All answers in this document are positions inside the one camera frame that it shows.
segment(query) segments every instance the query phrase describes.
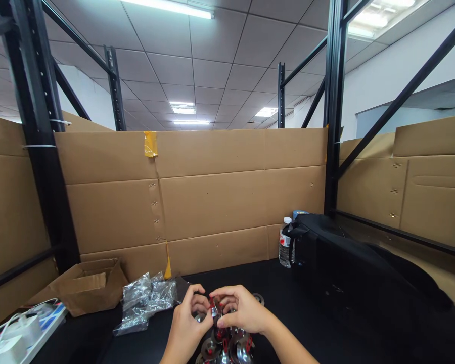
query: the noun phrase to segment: bottle label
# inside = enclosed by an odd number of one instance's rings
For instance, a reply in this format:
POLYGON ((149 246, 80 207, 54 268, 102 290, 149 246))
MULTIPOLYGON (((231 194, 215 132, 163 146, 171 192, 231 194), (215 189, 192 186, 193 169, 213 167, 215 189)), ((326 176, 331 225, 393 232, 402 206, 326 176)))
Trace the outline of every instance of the bottle label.
POLYGON ((280 244, 287 248, 290 247, 290 238, 287 237, 286 235, 283 235, 281 230, 280 230, 280 244))

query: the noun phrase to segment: black table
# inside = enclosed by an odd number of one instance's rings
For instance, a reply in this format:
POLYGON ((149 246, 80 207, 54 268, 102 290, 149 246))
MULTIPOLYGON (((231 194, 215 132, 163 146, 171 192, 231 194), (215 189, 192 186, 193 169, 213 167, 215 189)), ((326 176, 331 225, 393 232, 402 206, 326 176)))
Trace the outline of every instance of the black table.
MULTIPOLYGON (((277 259, 187 276, 207 292, 227 285, 244 285, 265 299, 273 312, 321 363, 396 363, 389 350, 369 343, 327 317, 277 259)), ((173 310, 155 314, 146 331, 112 338, 121 321, 121 307, 78 318, 70 318, 39 352, 34 364, 158 363, 167 343, 173 310)), ((254 335, 256 361, 279 363, 275 351, 261 335, 254 335)))

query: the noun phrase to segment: white plug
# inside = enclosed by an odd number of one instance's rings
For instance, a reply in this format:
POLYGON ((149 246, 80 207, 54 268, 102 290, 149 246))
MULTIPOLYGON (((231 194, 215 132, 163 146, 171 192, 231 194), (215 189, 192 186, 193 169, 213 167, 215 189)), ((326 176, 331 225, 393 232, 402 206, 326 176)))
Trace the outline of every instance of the white plug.
POLYGON ((0 364, 20 364, 27 356, 27 344, 22 336, 0 343, 0 364))
POLYGON ((25 317, 25 315, 21 315, 17 322, 7 327, 2 340, 12 339, 16 336, 24 338, 26 347, 34 345, 42 336, 39 318, 37 316, 25 317))

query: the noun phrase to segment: clear plastic bag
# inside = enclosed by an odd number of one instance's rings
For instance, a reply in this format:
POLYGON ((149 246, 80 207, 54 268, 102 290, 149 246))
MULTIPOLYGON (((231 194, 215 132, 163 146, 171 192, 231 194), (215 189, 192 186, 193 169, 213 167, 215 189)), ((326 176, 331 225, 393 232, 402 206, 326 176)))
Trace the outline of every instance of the clear plastic bag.
POLYGON ((160 272, 150 278, 145 273, 136 281, 123 287, 123 319, 113 330, 114 336, 144 331, 148 321, 156 312, 164 311, 181 303, 178 288, 183 298, 189 283, 181 277, 164 280, 160 272))

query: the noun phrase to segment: black bag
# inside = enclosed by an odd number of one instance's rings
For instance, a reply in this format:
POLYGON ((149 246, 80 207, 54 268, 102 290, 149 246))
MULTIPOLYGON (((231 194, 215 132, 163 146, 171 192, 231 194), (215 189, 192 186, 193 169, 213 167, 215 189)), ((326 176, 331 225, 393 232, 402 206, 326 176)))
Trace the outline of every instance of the black bag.
POLYGON ((298 215, 283 234, 294 277, 337 320, 412 362, 455 363, 455 305, 424 270, 324 215, 298 215))

